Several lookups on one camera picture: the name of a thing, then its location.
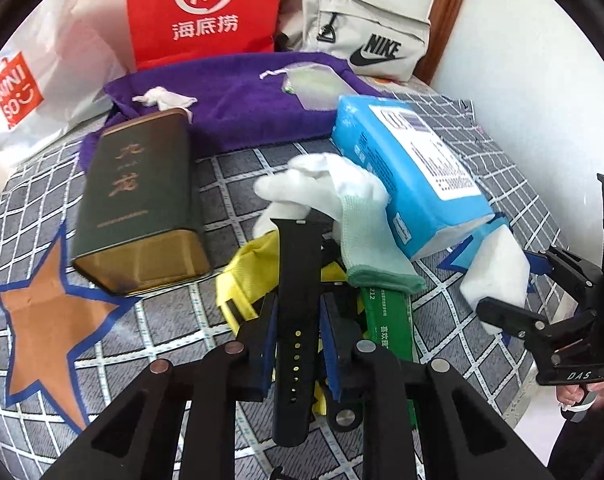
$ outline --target star with blue border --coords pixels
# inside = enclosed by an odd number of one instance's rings
[[[140,298],[116,298],[66,277],[62,222],[28,280],[0,285],[0,307],[13,336],[6,405],[38,390],[77,433],[89,424],[75,360],[111,330]]]

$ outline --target purple towel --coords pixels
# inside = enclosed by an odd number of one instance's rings
[[[115,108],[105,128],[157,111],[157,107],[145,107],[132,102],[132,98],[163,86],[198,99],[189,107],[193,112],[189,131],[197,158],[328,136],[335,123],[335,111],[304,110],[295,95],[282,91],[284,75],[259,77],[267,70],[300,61],[332,67],[359,94],[381,95],[361,81],[345,60],[320,52],[209,57],[143,70],[106,84],[104,91],[113,99]],[[101,131],[94,132],[82,141],[79,161],[85,171],[100,134]]]

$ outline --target bolt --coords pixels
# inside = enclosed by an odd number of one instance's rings
[[[364,354],[369,354],[376,349],[376,344],[368,339],[360,339],[356,343],[355,348]]]
[[[224,345],[224,351],[227,354],[239,354],[242,352],[242,350],[244,350],[244,345],[239,341],[230,341]]]
[[[153,374],[163,374],[169,369],[169,361],[166,359],[156,359],[149,367]]]
[[[431,368],[433,368],[436,372],[441,374],[448,372],[451,368],[451,365],[448,364],[447,360],[444,359],[434,359],[431,362]]]
[[[335,415],[335,421],[338,423],[338,426],[348,428],[355,422],[355,412],[353,410],[342,410]]]

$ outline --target plaid tablecloth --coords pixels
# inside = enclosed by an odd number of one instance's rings
[[[564,241],[538,194],[508,156],[476,125],[470,104],[438,95],[396,95],[413,105],[460,157],[496,211],[503,211],[520,244],[534,251]],[[60,222],[74,236],[84,174],[77,163],[79,140],[67,140],[18,171],[0,195],[0,284],[31,275]],[[266,203],[253,193],[261,175],[281,171],[299,153],[335,151],[329,140],[268,146],[201,160],[198,179],[205,206],[206,235],[214,247],[217,272],[251,237],[252,225]],[[415,341],[421,362],[443,357],[478,392],[504,413],[522,386],[532,358],[522,342],[506,346],[487,335],[459,290],[461,275],[437,268],[445,252],[416,263],[428,288],[413,303]],[[89,283],[71,267],[69,280]],[[527,308],[551,319],[562,291],[546,277],[536,280]],[[4,384],[11,334],[0,310],[0,457],[19,479],[35,480],[76,436],[41,393],[7,407]],[[111,331],[75,362],[82,399],[90,420],[99,414],[150,361],[181,364],[200,359],[232,338],[215,306],[215,279],[145,294]],[[277,465],[300,479],[322,476],[362,477],[362,429],[334,435],[322,417],[312,423],[308,439],[282,449],[271,439],[272,397],[263,404],[240,403],[236,409],[236,478],[266,479]],[[416,464],[422,473],[420,446]],[[175,478],[180,466],[180,439]],[[407,467],[412,467],[407,459]]]

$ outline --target white sponge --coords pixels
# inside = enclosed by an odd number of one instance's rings
[[[480,244],[476,257],[462,279],[460,292],[475,311],[483,298],[495,298],[523,308],[527,299],[530,265],[522,248],[506,225],[498,227]],[[489,334],[502,331],[487,323]]]

